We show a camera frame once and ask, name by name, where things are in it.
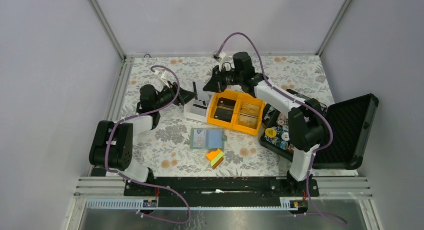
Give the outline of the yellow plastic divided bin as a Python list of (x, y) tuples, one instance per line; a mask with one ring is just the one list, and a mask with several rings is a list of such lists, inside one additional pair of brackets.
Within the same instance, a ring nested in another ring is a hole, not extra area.
[[(217, 102), (220, 97), (236, 100), (233, 116), (231, 122), (225, 122), (221, 120), (214, 119), (214, 112), (217, 107)], [(240, 116), (240, 109), (242, 103), (249, 103), (260, 107), (257, 127), (255, 129), (244, 127), (238, 124), (238, 119)], [(261, 99), (252, 97), (251, 95), (243, 92), (238, 92), (234, 90), (225, 90), (222, 93), (215, 93), (214, 97), (210, 104), (210, 110), (207, 117), (207, 123), (216, 125), (219, 127), (224, 127), (234, 131), (243, 132), (250, 135), (257, 135), (262, 123), (262, 113), (264, 111), (265, 102)]]

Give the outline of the green card holder wallet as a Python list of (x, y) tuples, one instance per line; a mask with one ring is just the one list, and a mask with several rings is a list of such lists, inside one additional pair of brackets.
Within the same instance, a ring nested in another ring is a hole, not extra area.
[(219, 128), (192, 128), (190, 131), (190, 149), (221, 149), (225, 148), (227, 136)]

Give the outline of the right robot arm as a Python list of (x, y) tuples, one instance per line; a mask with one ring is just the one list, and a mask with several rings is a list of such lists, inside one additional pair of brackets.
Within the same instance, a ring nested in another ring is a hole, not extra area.
[(211, 79), (204, 91), (221, 93), (227, 86), (238, 85), (254, 98), (261, 99), (285, 114), (288, 119), (289, 141), (294, 146), (291, 179), (287, 189), (291, 195), (299, 196), (307, 188), (313, 160), (317, 151), (331, 145), (334, 133), (325, 119), (321, 105), (316, 99), (305, 100), (274, 86), (264, 73), (258, 73), (246, 52), (232, 56), (233, 67), (223, 70), (219, 65), (212, 69)]

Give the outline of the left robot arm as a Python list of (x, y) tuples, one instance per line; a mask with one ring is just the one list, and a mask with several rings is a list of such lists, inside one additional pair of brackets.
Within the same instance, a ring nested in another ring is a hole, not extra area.
[(120, 123), (102, 120), (98, 123), (89, 152), (89, 162), (113, 173), (123, 174), (136, 182), (142, 195), (155, 190), (155, 182), (149, 178), (150, 169), (132, 159), (133, 138), (154, 130), (160, 121), (160, 110), (170, 104), (185, 105), (197, 94), (181, 88), (176, 82), (167, 82), (161, 91), (147, 84), (140, 88), (136, 115)]

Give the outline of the black credit card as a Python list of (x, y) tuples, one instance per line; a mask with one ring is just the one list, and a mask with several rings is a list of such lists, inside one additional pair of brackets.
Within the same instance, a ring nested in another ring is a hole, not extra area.
[(216, 104), (216, 109), (213, 118), (225, 122), (231, 122), (236, 100), (220, 97)]

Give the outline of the white plastic bin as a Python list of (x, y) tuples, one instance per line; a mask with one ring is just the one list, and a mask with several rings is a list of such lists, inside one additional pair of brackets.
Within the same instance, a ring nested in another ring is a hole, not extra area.
[(195, 90), (194, 92), (197, 96), (184, 105), (183, 116), (191, 120), (207, 123), (214, 93), (204, 92), (203, 90)]

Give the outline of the orange green sticky notes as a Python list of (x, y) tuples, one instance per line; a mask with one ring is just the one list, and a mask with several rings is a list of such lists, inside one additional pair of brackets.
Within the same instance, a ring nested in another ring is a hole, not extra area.
[(216, 167), (223, 162), (224, 155), (224, 152), (220, 148), (217, 148), (216, 150), (210, 151), (205, 156), (210, 162), (211, 168), (216, 169)]

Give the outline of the yellow dealer button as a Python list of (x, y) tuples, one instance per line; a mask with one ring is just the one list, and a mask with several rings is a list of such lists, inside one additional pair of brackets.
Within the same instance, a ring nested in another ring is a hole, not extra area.
[(276, 130), (276, 129), (274, 129), (274, 128), (267, 128), (267, 129), (264, 131), (264, 133), (265, 133), (265, 136), (266, 136), (267, 138), (274, 138), (274, 137), (276, 137), (276, 136), (277, 136), (277, 134), (278, 134), (277, 130)]

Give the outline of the black poker chip case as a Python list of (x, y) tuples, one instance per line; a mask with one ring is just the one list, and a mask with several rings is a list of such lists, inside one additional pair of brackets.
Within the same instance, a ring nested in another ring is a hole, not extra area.
[[(364, 159), (378, 106), (379, 99), (371, 93), (329, 107), (321, 104), (323, 115), (333, 132), (333, 141), (329, 147), (316, 153), (313, 169), (358, 169)], [(262, 121), (266, 128), (275, 129), (277, 136), (270, 138), (262, 134), (260, 145), (292, 161), (292, 145), (282, 139), (286, 127), (284, 124), (278, 124), (279, 111), (273, 109), (270, 104), (266, 104), (265, 108), (267, 112), (262, 115)]]

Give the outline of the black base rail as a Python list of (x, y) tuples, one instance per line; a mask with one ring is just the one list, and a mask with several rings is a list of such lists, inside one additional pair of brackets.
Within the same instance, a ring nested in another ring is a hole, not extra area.
[(318, 183), (286, 177), (154, 177), (147, 185), (126, 182), (124, 196), (156, 201), (158, 208), (272, 208), (281, 200), (308, 200), (320, 195)]

